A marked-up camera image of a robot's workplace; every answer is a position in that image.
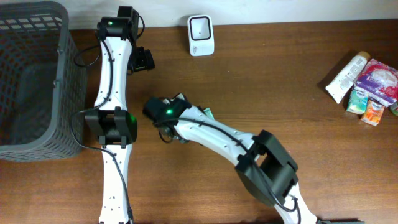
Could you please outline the teal wet wipes pack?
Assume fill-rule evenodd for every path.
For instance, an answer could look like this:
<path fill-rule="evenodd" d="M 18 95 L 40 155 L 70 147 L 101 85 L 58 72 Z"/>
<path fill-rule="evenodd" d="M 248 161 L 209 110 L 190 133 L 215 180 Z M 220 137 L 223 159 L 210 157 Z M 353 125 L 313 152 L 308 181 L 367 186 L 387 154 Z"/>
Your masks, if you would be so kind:
<path fill-rule="evenodd" d="M 205 108 L 203 111 L 204 111 L 204 113 L 207 115 L 207 117 L 209 117 L 209 118 L 211 118 L 211 119 L 214 119 L 214 118 L 215 118 L 215 117 L 213 116 L 213 113 L 212 113 L 212 111 L 211 111 L 210 108 Z"/>

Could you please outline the green lid glass jar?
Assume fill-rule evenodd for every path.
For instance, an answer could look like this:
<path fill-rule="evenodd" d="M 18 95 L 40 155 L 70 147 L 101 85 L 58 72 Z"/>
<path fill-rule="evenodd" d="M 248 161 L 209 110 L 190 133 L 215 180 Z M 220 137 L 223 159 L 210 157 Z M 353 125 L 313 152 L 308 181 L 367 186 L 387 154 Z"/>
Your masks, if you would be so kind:
<path fill-rule="evenodd" d="M 389 106 L 389 110 L 394 116 L 398 116 L 398 103 L 395 102 Z"/>

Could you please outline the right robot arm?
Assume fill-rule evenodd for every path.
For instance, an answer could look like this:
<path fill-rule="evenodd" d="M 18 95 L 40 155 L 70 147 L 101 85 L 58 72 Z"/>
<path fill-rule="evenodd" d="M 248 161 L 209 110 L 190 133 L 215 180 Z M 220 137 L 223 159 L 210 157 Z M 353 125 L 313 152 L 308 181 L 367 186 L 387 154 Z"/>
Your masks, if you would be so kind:
<path fill-rule="evenodd" d="M 143 113 L 170 139 L 196 142 L 230 161 L 246 190 L 275 208 L 284 223 L 318 223 L 300 193 L 298 164 L 272 133 L 255 135 L 227 126 L 182 93 L 152 97 Z"/>

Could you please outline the small white green packet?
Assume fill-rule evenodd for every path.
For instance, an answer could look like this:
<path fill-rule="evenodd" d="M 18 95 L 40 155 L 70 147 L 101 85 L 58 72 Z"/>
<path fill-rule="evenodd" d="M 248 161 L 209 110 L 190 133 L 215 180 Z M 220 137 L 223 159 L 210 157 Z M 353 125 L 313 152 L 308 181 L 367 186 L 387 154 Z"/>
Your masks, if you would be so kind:
<path fill-rule="evenodd" d="M 362 115 L 366 111 L 367 103 L 367 94 L 358 90 L 353 90 L 350 93 L 349 102 L 346 110 L 354 114 Z"/>

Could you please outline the white cream tube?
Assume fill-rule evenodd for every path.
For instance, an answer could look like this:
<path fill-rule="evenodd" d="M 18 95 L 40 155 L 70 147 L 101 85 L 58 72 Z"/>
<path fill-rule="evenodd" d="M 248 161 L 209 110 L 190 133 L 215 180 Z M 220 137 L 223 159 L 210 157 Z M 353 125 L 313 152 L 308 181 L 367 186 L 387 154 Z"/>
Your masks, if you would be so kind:
<path fill-rule="evenodd" d="M 358 52 L 345 67 L 337 74 L 325 90 L 339 104 L 353 86 L 361 71 L 365 68 L 367 62 L 371 59 L 369 53 L 365 51 Z"/>

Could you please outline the purple pink tissue pack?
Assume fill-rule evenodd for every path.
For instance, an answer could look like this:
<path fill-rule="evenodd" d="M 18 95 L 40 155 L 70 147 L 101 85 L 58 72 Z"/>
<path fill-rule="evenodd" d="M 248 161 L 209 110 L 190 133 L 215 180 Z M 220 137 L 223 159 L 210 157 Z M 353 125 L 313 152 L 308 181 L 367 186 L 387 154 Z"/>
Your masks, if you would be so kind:
<path fill-rule="evenodd" d="M 389 107 L 397 102 L 397 69 L 371 59 L 356 80 L 354 89 Z"/>

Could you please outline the small orange packet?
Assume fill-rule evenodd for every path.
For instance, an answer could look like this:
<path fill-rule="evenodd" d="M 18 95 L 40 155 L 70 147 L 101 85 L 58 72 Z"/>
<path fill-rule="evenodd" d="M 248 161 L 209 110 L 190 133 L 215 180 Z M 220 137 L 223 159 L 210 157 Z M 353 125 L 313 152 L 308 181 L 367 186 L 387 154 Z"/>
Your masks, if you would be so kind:
<path fill-rule="evenodd" d="M 377 126 L 380 123 L 384 112 L 385 106 L 369 100 L 366 106 L 366 110 L 361 117 L 361 121 L 368 123 L 372 126 Z"/>

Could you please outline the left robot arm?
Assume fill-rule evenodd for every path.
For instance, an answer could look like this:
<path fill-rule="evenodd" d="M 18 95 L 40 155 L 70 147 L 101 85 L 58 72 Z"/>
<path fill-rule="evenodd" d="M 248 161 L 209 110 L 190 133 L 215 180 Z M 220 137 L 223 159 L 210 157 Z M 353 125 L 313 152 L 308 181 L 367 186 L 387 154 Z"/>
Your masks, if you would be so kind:
<path fill-rule="evenodd" d="M 139 47 L 143 21 L 131 6 L 121 6 L 115 17 L 103 17 L 98 25 L 102 53 L 101 79 L 95 105 L 85 112 L 85 122 L 97 137 L 103 156 L 102 224 L 133 223 L 128 197 L 128 166 L 132 145 L 137 139 L 137 120 L 127 110 L 128 73 L 152 70 L 149 49 Z"/>

